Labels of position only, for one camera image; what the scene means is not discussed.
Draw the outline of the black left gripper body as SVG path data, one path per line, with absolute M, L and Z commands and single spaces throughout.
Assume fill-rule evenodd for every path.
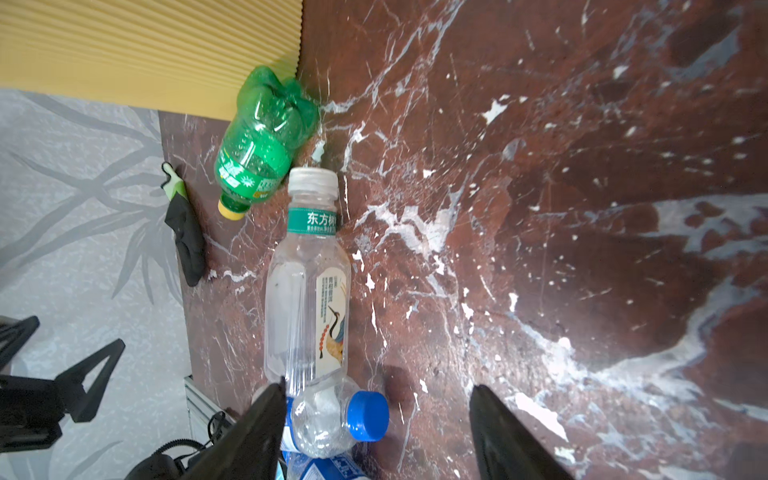
M 1 452 L 51 448 L 66 410 L 52 380 L 1 376 Z

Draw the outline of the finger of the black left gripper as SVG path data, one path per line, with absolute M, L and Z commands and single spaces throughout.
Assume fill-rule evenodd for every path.
M 96 417 L 124 350 L 125 342 L 117 339 L 55 378 L 62 405 L 73 422 L 88 423 Z
M 21 350 L 30 337 L 39 328 L 40 321 L 37 316 L 30 316 L 23 320 L 1 317 L 1 351 L 0 368 L 5 369 L 13 357 Z

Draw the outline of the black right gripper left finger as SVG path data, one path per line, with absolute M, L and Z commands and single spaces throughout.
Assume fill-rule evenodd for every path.
M 281 378 L 258 391 L 243 417 L 181 479 L 275 479 L 286 412 Z

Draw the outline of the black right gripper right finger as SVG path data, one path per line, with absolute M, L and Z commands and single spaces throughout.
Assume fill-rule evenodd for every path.
M 486 385 L 476 385 L 469 418 L 480 478 L 573 480 Z

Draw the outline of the clear bottle blue label front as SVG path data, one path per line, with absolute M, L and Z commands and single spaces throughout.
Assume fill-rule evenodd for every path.
M 310 458 L 292 453 L 287 460 L 287 480 L 369 480 L 348 453 L 331 458 Z

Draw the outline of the clear bottle blue cap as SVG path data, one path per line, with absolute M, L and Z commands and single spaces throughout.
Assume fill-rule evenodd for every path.
M 310 458 L 332 458 L 358 443 L 380 441 L 389 421 L 383 394 L 363 390 L 347 376 L 328 378 L 287 399 L 280 449 Z

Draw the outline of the yellow ribbed waste bin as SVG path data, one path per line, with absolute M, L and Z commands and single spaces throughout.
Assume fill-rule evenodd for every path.
M 229 120 L 251 71 L 295 75 L 301 1 L 4 1 L 1 85 Z

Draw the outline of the clear bottle green label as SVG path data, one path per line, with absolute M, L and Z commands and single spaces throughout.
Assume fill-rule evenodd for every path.
M 337 238 L 337 174 L 294 168 L 288 194 L 287 233 L 266 281 L 264 373 L 295 397 L 347 373 L 351 261 Z

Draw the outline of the green plastic soda bottle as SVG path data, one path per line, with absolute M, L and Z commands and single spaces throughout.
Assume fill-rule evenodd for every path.
M 238 221 L 268 200 L 318 122 L 318 107 L 297 80 L 281 82 L 269 67 L 255 68 L 238 92 L 215 161 L 219 213 Z

